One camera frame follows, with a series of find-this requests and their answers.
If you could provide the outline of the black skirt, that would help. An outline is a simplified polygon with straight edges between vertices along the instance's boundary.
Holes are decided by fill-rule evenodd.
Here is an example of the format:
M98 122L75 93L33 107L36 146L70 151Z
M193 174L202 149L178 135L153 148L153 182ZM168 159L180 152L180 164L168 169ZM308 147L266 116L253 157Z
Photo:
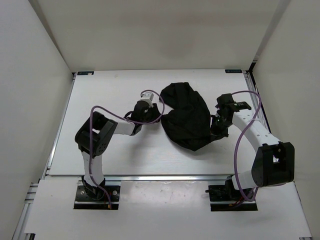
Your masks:
M162 127L171 141L195 152L215 140L211 134L208 106L188 82L171 83L160 96L172 108L161 118Z

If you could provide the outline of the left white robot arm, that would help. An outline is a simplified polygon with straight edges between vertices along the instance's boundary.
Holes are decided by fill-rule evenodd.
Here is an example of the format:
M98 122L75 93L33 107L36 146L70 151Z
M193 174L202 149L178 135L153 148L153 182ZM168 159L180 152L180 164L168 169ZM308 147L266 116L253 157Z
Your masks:
M132 111L124 117L94 106L90 116L75 135L75 142L83 157L84 175L81 177L85 192L93 200L100 200L107 193L102 170L102 154L114 135L134 136L144 125L158 123L163 115L156 103L153 90L144 90Z

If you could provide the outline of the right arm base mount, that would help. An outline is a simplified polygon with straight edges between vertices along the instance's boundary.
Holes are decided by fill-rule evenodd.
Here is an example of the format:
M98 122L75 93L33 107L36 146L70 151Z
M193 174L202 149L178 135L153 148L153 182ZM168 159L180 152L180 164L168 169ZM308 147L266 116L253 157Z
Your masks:
M245 201L239 190L229 188L226 185L209 185L205 193L209 195L211 212L258 211L254 201Z

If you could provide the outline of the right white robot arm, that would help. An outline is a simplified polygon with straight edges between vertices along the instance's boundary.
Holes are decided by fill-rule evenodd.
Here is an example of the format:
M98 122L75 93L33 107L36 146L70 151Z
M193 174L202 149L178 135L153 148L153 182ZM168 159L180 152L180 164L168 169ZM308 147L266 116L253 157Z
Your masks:
M238 199L243 189L254 189L290 183L295 175L295 148L273 136L254 118L252 108L245 102L219 103L212 117L211 130L219 137L228 135L228 128L237 127L255 151L250 170L231 177L224 193L230 200Z

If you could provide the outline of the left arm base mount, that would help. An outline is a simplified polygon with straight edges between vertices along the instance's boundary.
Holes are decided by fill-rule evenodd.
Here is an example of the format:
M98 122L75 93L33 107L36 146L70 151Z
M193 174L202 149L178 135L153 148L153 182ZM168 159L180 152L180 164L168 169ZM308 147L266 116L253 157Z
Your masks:
M97 195L89 191L81 182L78 183L73 208L75 210L118 210L120 202L120 185L106 185L111 204L105 192L98 189Z

